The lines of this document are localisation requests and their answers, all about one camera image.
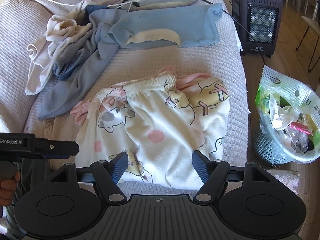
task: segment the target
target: gray sweatpants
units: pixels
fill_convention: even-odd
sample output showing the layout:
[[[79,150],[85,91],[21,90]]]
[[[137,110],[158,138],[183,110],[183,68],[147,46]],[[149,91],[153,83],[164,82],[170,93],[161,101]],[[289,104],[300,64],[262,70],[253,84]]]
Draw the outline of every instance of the gray sweatpants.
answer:
[[[18,183],[15,194],[12,198],[12,203],[15,205],[17,201],[26,193],[35,188],[40,182],[48,177],[52,171],[47,160],[31,160],[23,159],[18,163],[18,169],[21,174],[21,180]],[[7,210],[8,231],[6,236],[11,240],[17,240],[22,236],[17,222],[14,217],[14,207],[9,206]]]

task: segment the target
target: blue clothing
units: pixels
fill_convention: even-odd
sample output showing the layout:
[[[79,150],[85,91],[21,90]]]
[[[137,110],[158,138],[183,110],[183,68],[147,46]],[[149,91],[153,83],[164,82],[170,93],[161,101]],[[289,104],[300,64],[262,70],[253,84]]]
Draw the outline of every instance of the blue clothing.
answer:
[[[82,48],[86,41],[91,38],[93,30],[88,31],[78,41],[71,43],[53,63],[53,74],[58,80],[67,80],[77,67],[90,56],[88,49]]]
[[[177,33],[182,47],[211,45],[220,41],[215,22],[221,17],[220,3],[135,11],[123,14],[108,34],[122,48],[140,46],[139,43],[126,46],[131,36],[151,30],[157,36],[160,29]],[[149,44],[150,47],[158,47],[157,41]]]
[[[95,17],[95,14],[100,11],[102,10],[90,14],[93,32],[83,46],[90,52],[90,57],[82,67],[77,67],[67,80],[58,82],[50,92],[44,95],[39,120],[64,114],[83,100],[118,50],[119,45],[109,38],[108,30],[115,23],[114,21],[120,18],[118,14],[121,10],[105,9],[107,13],[104,13],[103,17]]]
[[[107,4],[103,4],[103,5],[87,5],[86,8],[84,9],[84,16],[83,19],[81,21],[81,25],[87,25],[88,23],[90,23],[89,20],[89,15],[96,11],[96,10],[100,10],[100,9],[107,9]]]

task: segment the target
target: heater grille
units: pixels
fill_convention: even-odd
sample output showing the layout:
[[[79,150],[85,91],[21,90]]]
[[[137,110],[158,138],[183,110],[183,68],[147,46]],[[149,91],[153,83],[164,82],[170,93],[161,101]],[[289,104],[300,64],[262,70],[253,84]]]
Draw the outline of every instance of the heater grille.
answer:
[[[247,30],[259,43],[273,44],[278,23],[278,8],[248,4]],[[247,35],[248,42],[254,39]]]

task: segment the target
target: white towel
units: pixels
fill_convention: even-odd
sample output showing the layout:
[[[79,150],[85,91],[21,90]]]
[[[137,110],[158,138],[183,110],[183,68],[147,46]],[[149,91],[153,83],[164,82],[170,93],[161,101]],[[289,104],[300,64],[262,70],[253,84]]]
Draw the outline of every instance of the white towel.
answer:
[[[76,18],[87,5],[92,4],[96,3],[83,0],[67,15],[53,15],[48,21],[46,33],[36,42],[28,45],[31,62],[26,85],[27,96],[36,95],[44,88],[52,77],[52,67],[56,58],[69,44],[76,42],[90,30],[91,23],[80,26]]]

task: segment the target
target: pink polka dot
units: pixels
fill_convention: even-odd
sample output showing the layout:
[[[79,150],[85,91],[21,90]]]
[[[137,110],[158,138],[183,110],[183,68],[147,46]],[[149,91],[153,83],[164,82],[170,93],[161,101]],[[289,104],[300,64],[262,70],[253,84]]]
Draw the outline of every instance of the pink polka dot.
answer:
[[[164,133],[159,130],[151,130],[148,132],[148,139],[153,143],[159,143],[164,140]]]
[[[101,141],[95,141],[94,142],[94,151],[97,153],[102,152],[102,148],[101,148]]]

